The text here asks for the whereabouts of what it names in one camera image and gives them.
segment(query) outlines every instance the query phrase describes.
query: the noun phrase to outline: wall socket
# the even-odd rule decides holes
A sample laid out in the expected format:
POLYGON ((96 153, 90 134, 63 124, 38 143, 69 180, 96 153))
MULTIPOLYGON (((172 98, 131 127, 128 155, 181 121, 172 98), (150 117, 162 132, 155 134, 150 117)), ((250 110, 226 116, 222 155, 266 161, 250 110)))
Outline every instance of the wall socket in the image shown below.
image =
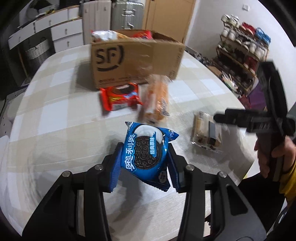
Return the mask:
POLYGON ((250 10, 250 6, 244 4, 244 5, 242 6, 242 9, 243 9, 243 10, 246 10, 246 11, 249 11, 249 10, 250 10))

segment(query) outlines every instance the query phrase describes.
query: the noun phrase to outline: white tablecloth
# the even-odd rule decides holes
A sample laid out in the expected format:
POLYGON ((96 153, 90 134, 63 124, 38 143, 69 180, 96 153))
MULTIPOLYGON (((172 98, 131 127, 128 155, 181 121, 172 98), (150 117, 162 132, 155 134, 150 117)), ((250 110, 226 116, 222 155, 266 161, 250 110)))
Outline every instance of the white tablecloth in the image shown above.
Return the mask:
MULTIPOLYGON (((243 108, 230 90, 205 66, 184 53, 177 79, 169 84, 169 112, 162 127, 179 133, 175 151, 204 172, 223 170, 238 184, 256 158, 256 137, 223 127, 223 153, 190 143, 193 112, 209 114, 243 108)), ((94 88, 90 46, 49 57, 35 74, 20 104, 11 131, 7 160, 1 167, 1 209, 21 234, 28 219, 65 170, 86 171, 125 139, 125 121, 138 110, 125 108, 104 115, 94 88)), ((178 234, 185 194, 171 187, 160 191, 122 170, 113 193, 105 194, 113 240, 169 240, 178 234)), ((210 213, 206 197, 206 215, 210 213)))

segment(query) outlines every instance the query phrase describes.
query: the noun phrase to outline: red snack package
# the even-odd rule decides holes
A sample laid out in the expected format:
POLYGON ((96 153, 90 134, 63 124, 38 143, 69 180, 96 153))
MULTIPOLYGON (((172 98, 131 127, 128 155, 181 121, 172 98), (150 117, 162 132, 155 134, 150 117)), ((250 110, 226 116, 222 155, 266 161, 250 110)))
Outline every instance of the red snack package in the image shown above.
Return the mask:
POLYGON ((136 33, 132 36, 132 38, 153 39, 151 31, 149 31, 149 30, 145 30, 143 32, 136 33))
POLYGON ((107 111, 119 110, 135 104, 142 104, 139 99, 138 85, 128 83, 125 85, 101 88, 103 107, 107 111))

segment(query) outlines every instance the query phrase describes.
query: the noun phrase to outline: yellow sleeve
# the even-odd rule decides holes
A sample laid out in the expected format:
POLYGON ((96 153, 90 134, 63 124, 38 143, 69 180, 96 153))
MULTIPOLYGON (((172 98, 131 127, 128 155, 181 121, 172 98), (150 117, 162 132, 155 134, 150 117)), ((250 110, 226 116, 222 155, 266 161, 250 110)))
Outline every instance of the yellow sleeve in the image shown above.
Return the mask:
POLYGON ((296 161, 290 171, 281 176, 279 192, 285 195, 289 207, 296 197, 296 161))

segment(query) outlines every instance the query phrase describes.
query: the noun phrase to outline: door frame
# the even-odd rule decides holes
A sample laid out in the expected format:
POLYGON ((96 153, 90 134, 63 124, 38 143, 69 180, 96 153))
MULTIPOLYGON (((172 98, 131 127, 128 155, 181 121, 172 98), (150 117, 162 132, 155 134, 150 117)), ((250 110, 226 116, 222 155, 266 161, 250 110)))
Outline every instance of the door frame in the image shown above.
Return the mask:
MULTIPOLYGON (((145 7, 144 7, 143 23, 142 23, 142 29, 145 29, 145 30, 146 30, 146 27, 147 27, 147 20, 148 20, 149 8, 150 8, 151 1, 157 1, 157 0, 146 0, 145 7)), ((194 0, 192 2, 190 18, 188 19, 188 23, 187 23, 187 27, 186 27, 185 32, 184 32, 182 43, 184 43, 186 41, 187 32, 188 32, 188 29, 189 29, 190 22, 192 20, 192 15, 193 15, 193 11, 194 11, 196 3, 197 3, 197 0, 194 0)))

